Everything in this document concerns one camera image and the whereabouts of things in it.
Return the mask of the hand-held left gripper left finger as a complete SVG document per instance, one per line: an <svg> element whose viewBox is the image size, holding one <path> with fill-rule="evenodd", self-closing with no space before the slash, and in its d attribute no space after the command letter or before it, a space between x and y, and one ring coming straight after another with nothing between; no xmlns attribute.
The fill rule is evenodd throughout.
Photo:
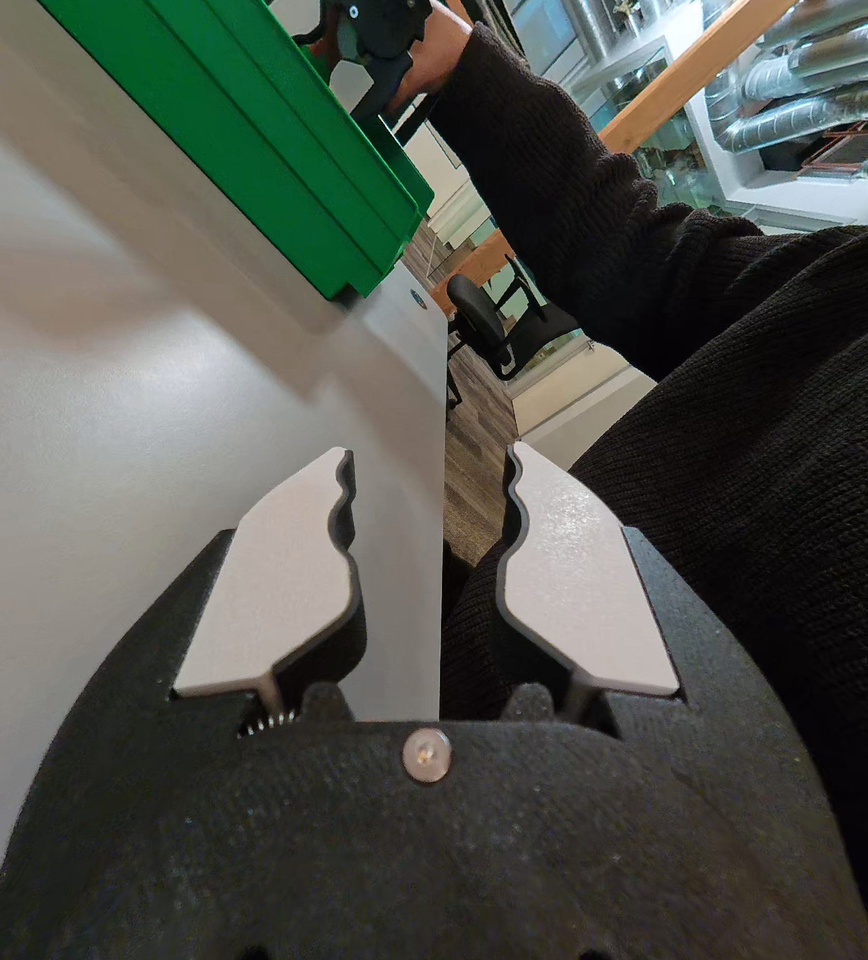
<svg viewBox="0 0 868 960"><path fill-rule="evenodd" d="M269 714L348 676L366 648L354 453L333 447L240 520L176 674L180 698L255 694Z"/></svg>

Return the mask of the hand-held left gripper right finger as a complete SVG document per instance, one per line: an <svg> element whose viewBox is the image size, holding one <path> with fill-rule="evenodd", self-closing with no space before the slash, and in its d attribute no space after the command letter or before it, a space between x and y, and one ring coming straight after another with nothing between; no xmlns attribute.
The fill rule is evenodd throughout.
<svg viewBox="0 0 868 960"><path fill-rule="evenodd" d="M681 681L622 524L587 486L523 441L508 447L504 623L565 675L560 715L603 693L670 698Z"/></svg>

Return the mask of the green plastic bin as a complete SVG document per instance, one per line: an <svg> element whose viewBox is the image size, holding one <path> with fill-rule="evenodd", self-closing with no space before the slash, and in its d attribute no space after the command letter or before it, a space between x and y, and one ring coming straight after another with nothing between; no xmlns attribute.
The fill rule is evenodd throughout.
<svg viewBox="0 0 868 960"><path fill-rule="evenodd" d="M266 2L41 2L272 246L332 300L371 294L433 190L340 61L325 82Z"/></svg>

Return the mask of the person's right forearm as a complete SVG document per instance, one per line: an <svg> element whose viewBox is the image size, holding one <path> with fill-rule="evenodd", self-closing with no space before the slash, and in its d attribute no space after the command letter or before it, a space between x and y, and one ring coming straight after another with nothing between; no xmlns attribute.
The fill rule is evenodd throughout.
<svg viewBox="0 0 868 960"><path fill-rule="evenodd" d="M715 301L761 250L752 222L660 206L632 156L608 150L555 83L484 25L437 40L432 122L540 292L656 380L731 323Z"/></svg>

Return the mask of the person's right hand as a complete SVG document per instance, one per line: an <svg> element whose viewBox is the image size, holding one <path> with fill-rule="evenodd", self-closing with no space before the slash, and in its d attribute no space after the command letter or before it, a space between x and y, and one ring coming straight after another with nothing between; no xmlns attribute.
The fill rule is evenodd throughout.
<svg viewBox="0 0 868 960"><path fill-rule="evenodd" d="M382 109L394 116L422 94L437 93L451 78L473 34L473 26L441 2L431 3L424 36L410 50L412 65Z"/></svg>

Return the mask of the person's black sweater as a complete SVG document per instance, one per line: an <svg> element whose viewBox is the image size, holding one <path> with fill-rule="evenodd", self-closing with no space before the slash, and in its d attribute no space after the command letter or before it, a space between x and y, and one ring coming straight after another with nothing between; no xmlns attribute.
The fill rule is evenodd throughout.
<svg viewBox="0 0 868 960"><path fill-rule="evenodd" d="M656 381L572 468L743 644L822 774L868 906L868 227L665 211L514 248Z"/></svg>

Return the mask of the black office chair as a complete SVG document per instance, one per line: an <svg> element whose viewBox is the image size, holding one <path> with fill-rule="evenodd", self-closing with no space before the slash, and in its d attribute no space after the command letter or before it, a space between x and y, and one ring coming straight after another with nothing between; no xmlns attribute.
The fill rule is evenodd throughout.
<svg viewBox="0 0 868 960"><path fill-rule="evenodd" d="M447 296L455 308L448 323L448 333L456 334L459 339L447 357L452 358L464 347L469 347L502 383L514 379L552 342L581 330L580 323L556 304L541 304L517 259L510 254L505 258L512 267L513 278L499 301L492 300L483 288L461 273L454 274L446 287ZM527 306L506 329L502 307L520 292L524 294Z"/></svg>

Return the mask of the wooden beam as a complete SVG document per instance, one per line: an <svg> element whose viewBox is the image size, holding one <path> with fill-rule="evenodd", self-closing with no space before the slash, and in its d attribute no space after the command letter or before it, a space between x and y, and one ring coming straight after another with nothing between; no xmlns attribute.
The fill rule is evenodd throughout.
<svg viewBox="0 0 868 960"><path fill-rule="evenodd" d="M598 133L604 146L613 153L631 154L795 3L737 1L726 12L717 14L691 46ZM507 256L514 254L507 238L496 229L430 291L430 298L445 317L451 317L449 280L463 275L476 285L483 285L503 269Z"/></svg>

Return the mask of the silver metal ducts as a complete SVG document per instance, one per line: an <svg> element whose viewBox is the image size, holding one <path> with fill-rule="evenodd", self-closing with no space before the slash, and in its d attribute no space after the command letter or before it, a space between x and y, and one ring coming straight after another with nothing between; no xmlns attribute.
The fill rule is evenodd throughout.
<svg viewBox="0 0 868 960"><path fill-rule="evenodd" d="M868 1L794 3L704 89L726 152L745 154L868 121Z"/></svg>

